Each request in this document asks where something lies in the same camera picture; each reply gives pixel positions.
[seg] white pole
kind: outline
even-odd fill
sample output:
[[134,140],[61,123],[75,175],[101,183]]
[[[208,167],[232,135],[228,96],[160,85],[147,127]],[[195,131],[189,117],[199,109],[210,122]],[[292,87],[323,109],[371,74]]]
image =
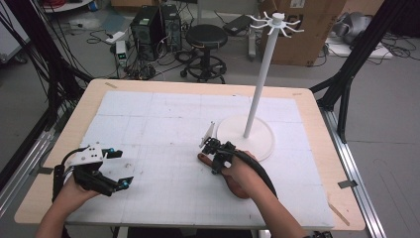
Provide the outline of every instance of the white pole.
[[275,42],[277,41],[279,28],[273,28],[272,33],[268,36],[265,51],[262,59],[262,67],[260,69],[259,80],[257,81],[256,91],[254,92],[253,104],[251,106],[250,115],[248,116],[247,127],[245,128],[244,137],[250,136],[251,127],[256,117],[257,107],[259,106],[260,97],[263,92],[263,86],[268,73],[269,64],[271,62],[272,53],[274,52]]

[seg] wooden table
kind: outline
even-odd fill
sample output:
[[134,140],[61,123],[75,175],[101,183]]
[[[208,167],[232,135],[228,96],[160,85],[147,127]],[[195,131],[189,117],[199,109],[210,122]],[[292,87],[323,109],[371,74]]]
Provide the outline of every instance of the wooden table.
[[[95,79],[83,94],[44,167],[53,168],[70,150],[80,146],[103,96],[109,90],[251,96],[255,88],[244,85]],[[304,88],[265,87],[262,97],[292,98],[296,101],[329,206],[333,211],[333,230],[365,229],[366,225],[352,190],[338,186],[338,182],[347,180],[347,177],[312,92]],[[40,223],[51,205],[52,187],[53,175],[38,175],[15,215],[16,222]]]

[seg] stool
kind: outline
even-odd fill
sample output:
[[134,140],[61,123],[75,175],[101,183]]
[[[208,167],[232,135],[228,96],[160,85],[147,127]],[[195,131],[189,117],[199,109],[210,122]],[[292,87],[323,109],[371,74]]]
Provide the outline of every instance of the stool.
[[185,40],[204,55],[189,60],[186,68],[180,73],[181,76],[186,77],[189,72],[197,78],[197,82],[220,77],[225,84],[222,74],[226,72],[226,64],[221,59],[210,56],[211,50],[219,49],[228,42],[228,35],[223,29],[207,24],[197,25],[188,30]]

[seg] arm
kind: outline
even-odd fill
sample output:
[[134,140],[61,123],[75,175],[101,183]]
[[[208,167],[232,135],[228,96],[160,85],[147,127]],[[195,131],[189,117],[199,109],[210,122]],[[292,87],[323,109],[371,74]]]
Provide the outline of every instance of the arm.
[[85,201],[98,195],[92,190],[84,190],[70,177],[58,197],[44,215],[37,230],[37,238],[60,238],[65,219]]
[[234,157],[232,165],[223,169],[222,173],[231,176],[247,192],[257,205],[272,237],[303,238],[307,235],[259,175],[243,161]]

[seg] metal rail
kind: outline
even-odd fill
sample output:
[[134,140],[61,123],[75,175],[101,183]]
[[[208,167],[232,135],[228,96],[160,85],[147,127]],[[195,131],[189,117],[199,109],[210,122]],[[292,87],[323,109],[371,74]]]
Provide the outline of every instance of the metal rail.
[[337,132],[338,121],[336,115],[332,111],[324,109],[320,110],[322,116],[324,117],[325,124],[330,131],[331,139],[333,140],[337,153],[340,156],[343,169],[345,170],[348,179],[354,180],[358,184],[353,187],[353,193],[355,194],[362,215],[364,216],[370,236],[373,238],[385,238],[385,232],[383,231],[379,217],[377,216],[370,197],[368,196],[368,191],[362,180],[362,176],[359,173],[358,167],[356,166],[355,160],[353,159],[352,153],[350,152],[350,148],[346,143],[342,142],[340,135]]
[[13,202],[16,194],[19,192],[23,184],[27,181],[30,172],[37,165],[44,152],[49,147],[54,138],[54,130],[43,132],[38,138],[31,151],[25,157],[24,161],[16,169],[15,173],[7,182],[6,186],[0,193],[0,219],[6,212],[7,208]]

